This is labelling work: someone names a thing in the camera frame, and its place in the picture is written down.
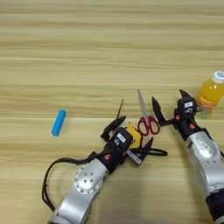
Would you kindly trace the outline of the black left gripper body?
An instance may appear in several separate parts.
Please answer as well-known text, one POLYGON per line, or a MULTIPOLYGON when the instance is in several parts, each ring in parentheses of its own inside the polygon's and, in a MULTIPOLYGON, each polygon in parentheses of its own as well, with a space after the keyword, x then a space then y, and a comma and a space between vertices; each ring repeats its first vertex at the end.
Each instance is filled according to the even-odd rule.
POLYGON ((126 140, 124 143, 119 139, 110 139, 103 151, 99 154, 92 153, 93 156, 102 162, 111 174, 118 165, 122 165, 126 157, 130 157, 140 165, 147 155, 147 150, 141 146, 132 146, 134 141, 126 140))

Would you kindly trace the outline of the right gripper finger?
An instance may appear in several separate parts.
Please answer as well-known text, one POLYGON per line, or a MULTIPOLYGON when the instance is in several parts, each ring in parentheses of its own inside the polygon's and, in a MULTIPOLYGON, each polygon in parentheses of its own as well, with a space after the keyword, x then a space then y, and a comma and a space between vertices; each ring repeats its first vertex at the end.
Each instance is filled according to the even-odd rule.
POLYGON ((154 114, 158 120, 158 123, 161 125, 161 126, 165 126, 166 125, 166 120, 161 112, 161 107, 158 103, 158 101, 154 98, 154 97, 151 97, 151 100, 152 100, 152 107, 153 107, 153 111, 154 111, 154 114))
POLYGON ((179 92, 180 92, 180 94, 181 94, 181 96, 182 96, 183 99, 184 99, 184 98, 192 98, 192 97, 191 97, 185 90, 183 90, 183 89, 180 89, 179 92))

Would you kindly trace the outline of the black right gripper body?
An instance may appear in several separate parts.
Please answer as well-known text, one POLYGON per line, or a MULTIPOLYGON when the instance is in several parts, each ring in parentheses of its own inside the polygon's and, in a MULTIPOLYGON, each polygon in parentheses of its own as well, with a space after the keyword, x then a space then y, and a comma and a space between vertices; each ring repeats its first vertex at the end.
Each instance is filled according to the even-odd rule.
POLYGON ((174 109, 174 117, 162 122, 163 126, 172 125, 185 141, 190 135, 204 131, 194 120, 194 114, 184 116, 176 108, 174 109))

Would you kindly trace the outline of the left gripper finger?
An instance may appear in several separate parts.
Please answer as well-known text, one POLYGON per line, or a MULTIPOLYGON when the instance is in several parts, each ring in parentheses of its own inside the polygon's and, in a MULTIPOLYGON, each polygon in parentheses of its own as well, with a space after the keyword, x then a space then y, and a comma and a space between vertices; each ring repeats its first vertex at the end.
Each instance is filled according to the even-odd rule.
POLYGON ((149 152, 151 150, 152 143, 153 143, 153 138, 151 138, 147 142, 147 144, 142 148, 141 157, 140 157, 142 161, 144 161, 146 156, 149 154, 149 152))
POLYGON ((109 140, 109 133, 119 127, 123 121, 126 119, 126 116, 121 116, 116 118, 113 122, 111 122, 102 132, 101 138, 105 141, 109 140))

